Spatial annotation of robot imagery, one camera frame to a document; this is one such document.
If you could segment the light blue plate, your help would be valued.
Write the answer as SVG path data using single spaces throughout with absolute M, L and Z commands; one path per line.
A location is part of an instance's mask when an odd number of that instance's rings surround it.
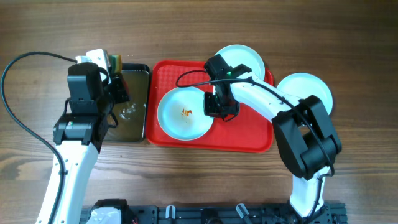
M 315 75 L 309 73 L 293 73 L 283 78 L 277 89 L 284 93 L 307 98 L 314 95 L 321 99 L 328 114 L 333 109 L 333 97 L 326 83 Z
M 261 80 L 266 77 L 266 67 L 261 56 L 252 48 L 234 44 L 223 47 L 216 54 L 220 54 L 231 67 L 245 65 L 249 67 Z
M 204 114 L 205 92 L 199 88 L 174 88 L 161 99 L 157 120 L 173 139 L 192 141 L 205 135 L 214 119 Z

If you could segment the light blue plate front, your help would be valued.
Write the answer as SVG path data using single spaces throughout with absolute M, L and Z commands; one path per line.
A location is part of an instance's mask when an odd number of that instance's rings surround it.
M 283 78 L 277 89 L 284 93 L 307 98 L 314 95 L 321 99 L 328 114 L 333 109 L 333 97 L 326 83 L 315 75 L 309 73 L 293 73 Z

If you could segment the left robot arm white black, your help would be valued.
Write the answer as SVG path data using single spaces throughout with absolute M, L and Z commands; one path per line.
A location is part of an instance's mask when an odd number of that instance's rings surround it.
M 104 137 L 119 125 L 113 108 L 129 101 L 120 73 L 106 85 L 88 76 L 68 76 L 68 87 L 70 97 L 53 128 L 55 156 L 37 223 L 78 223 Z

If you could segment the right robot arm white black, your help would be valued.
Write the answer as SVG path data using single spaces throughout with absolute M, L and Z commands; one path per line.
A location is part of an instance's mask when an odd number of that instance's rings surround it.
M 243 103 L 270 121 L 280 158 L 294 178 L 290 206 L 302 222 L 316 219 L 323 206 L 324 180 L 334 175 L 333 164 L 342 150 L 322 100 L 314 94 L 301 98 L 285 93 L 243 64 L 207 62 L 204 68 L 215 88 L 205 94 L 205 114 L 236 115 Z

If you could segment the green scouring sponge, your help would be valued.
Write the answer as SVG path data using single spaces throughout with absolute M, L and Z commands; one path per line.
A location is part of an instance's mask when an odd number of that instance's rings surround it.
M 111 71 L 113 74 L 121 73 L 123 63 L 121 59 L 121 55 L 110 55 L 109 61 L 111 63 Z

